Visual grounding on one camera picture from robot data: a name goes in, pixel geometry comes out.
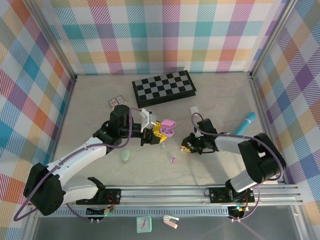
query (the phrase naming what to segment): checkered pattern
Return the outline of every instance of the checkered pattern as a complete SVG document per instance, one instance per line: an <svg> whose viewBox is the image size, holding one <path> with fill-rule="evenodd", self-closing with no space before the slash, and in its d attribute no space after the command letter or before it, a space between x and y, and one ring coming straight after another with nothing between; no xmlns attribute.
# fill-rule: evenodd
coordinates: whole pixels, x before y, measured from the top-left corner
<svg viewBox="0 0 320 240"><path fill-rule="evenodd" d="M194 91L184 71L134 81L139 101Z"/></svg>
<svg viewBox="0 0 320 240"><path fill-rule="evenodd" d="M300 0L257 74L287 176L320 237L320 1Z"/></svg>
<svg viewBox="0 0 320 240"><path fill-rule="evenodd" d="M251 65L249 67L249 72L252 72L252 69L254 68L257 60L259 59L260 54L261 54L262 50L264 49L264 46L265 46L270 34L272 33L272 31L273 31L273 29L274 29L274 27L276 25L276 22L277 22L277 20L278 20L278 18L280 16L280 14L282 13L287 1L288 0L281 0L281 3L278 6L278 8L276 10L276 13L273 16L273 19L272 19L267 31L265 32L262 41L260 42L259 48L258 48L258 50L256 51L256 53L254 55L253 61L251 62Z"/></svg>
<svg viewBox="0 0 320 240"><path fill-rule="evenodd" d="M50 158L72 84L23 0L0 5L0 239L16 240L25 181Z"/></svg>
<svg viewBox="0 0 320 240"><path fill-rule="evenodd" d="M280 2L38 0L77 74L248 71Z"/></svg>

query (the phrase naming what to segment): white plastic bracket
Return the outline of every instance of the white plastic bracket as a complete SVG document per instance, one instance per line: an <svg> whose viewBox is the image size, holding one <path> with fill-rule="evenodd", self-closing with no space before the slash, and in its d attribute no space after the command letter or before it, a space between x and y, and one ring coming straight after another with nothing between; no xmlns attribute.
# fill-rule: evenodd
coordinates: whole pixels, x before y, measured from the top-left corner
<svg viewBox="0 0 320 240"><path fill-rule="evenodd" d="M140 130L141 133L144 131L145 128L152 129L157 124L156 116L150 114L150 112L148 112L144 108L141 109L140 115L142 116Z"/></svg>

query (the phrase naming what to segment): pink object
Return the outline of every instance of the pink object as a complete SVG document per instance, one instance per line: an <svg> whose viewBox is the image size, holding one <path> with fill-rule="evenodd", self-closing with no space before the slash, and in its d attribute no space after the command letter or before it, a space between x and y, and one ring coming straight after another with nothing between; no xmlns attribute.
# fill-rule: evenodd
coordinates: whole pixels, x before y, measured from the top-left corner
<svg viewBox="0 0 320 240"><path fill-rule="evenodd" d="M177 125L175 121L170 119L165 119L161 122L160 133L167 136L172 137L175 134L173 128Z"/></svg>

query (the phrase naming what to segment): gray floor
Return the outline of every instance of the gray floor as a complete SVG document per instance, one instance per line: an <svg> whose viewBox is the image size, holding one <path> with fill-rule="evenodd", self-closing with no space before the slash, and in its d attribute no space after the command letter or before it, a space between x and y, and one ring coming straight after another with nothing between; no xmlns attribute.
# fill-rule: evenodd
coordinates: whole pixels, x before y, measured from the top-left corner
<svg viewBox="0 0 320 240"><path fill-rule="evenodd" d="M63 124L55 159L68 155L81 146L101 124L109 119L108 101L122 95L129 107L137 107L132 81L150 75L79 76ZM130 159L120 159L121 150L113 150L78 172L71 180L96 177L106 185L202 185L223 184L244 169L240 155L228 152L191 154L180 151L181 141L193 131L190 110L197 106L204 118L210 118L218 132L233 132L251 111L256 111L245 73L190 74L196 96L150 107L157 120L175 120L175 135L160 145L140 147L132 139L127 148ZM141 120L134 113L134 121ZM246 135L262 132L259 119L246 130Z"/></svg>

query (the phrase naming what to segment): light green ball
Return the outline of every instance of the light green ball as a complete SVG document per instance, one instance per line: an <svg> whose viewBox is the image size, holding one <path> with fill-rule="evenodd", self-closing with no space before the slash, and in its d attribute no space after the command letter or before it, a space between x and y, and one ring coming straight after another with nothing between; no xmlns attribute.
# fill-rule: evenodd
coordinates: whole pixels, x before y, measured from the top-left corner
<svg viewBox="0 0 320 240"><path fill-rule="evenodd" d="M130 157L130 151L129 149L123 149L121 154L120 154L120 158L122 161L127 161Z"/></svg>

